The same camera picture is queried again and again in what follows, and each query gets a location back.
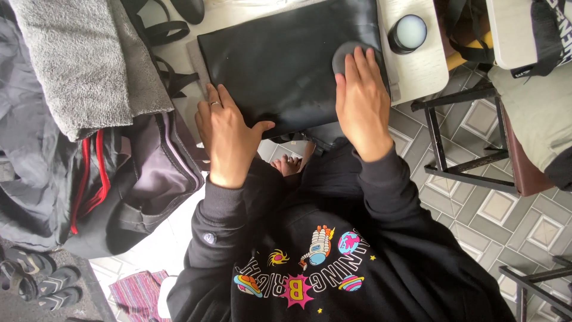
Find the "striped cloth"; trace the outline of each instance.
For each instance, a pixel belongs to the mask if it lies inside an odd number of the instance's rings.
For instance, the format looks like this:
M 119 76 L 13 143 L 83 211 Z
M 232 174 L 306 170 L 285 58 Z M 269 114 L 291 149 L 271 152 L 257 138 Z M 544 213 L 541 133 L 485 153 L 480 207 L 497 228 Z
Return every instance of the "striped cloth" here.
M 131 322 L 170 322 L 157 313 L 157 301 L 161 283 L 168 277 L 166 271 L 157 273 L 139 272 L 109 285 L 117 308 L 125 312 Z

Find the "left hand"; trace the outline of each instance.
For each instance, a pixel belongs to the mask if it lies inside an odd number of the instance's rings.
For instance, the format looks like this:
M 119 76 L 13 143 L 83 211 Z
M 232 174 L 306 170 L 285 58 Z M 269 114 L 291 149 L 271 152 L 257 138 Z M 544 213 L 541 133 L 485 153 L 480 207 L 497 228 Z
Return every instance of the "left hand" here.
M 237 189 L 246 180 L 262 133 L 275 124 L 260 121 L 249 128 L 222 84 L 218 90 L 208 84 L 206 90 L 209 102 L 197 104 L 198 112 L 194 114 L 194 120 L 210 157 L 210 181 L 223 188 Z

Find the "pink starburst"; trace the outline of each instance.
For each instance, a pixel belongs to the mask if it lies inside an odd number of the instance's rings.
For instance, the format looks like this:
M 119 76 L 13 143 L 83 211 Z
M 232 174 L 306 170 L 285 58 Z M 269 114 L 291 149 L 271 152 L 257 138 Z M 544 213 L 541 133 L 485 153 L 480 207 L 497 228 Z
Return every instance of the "pink starburst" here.
M 294 304 L 300 304 L 302 309 L 304 309 L 306 302 L 314 299 L 308 295 L 308 290 L 312 287 L 306 284 L 307 279 L 308 277 L 305 277 L 302 274 L 298 274 L 296 277 L 288 274 L 288 278 L 284 279 L 283 286 L 286 291 L 280 295 L 280 297 L 285 297 L 288 300 L 288 306 L 286 308 L 289 308 Z

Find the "astronaut graphic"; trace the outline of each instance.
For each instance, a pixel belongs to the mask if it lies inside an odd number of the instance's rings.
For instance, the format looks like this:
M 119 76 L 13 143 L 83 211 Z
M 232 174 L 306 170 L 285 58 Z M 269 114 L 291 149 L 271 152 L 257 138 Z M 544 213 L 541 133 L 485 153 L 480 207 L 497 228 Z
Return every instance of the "astronaut graphic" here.
M 318 265 L 325 261 L 328 257 L 331 248 L 330 240 L 333 237 L 333 229 L 328 228 L 326 225 L 322 227 L 318 226 L 312 234 L 312 244 L 310 245 L 310 250 L 308 253 L 302 256 L 298 265 L 302 267 L 303 270 L 308 268 L 307 261 L 311 265 Z

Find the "lavender bag lining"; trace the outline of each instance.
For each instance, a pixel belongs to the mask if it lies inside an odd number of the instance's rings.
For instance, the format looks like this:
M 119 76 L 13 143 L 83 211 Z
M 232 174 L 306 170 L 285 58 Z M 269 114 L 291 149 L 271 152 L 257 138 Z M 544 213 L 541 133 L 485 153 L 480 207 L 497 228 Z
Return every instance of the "lavender bag lining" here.
M 167 146 L 170 150 L 174 150 L 168 135 L 169 120 L 167 115 L 164 115 L 163 118 L 166 125 Z M 138 135 L 131 138 L 133 159 L 138 177 L 124 201 L 130 207 L 141 208 L 144 215 L 161 214 L 177 197 L 194 192 L 198 186 L 198 180 L 191 172 L 194 182 L 189 181 L 173 165 L 173 162 L 181 163 L 182 160 L 171 160 L 163 150 L 161 134 L 154 116 L 144 116 L 144 119 L 143 116 L 136 117 L 134 123 L 141 126 Z

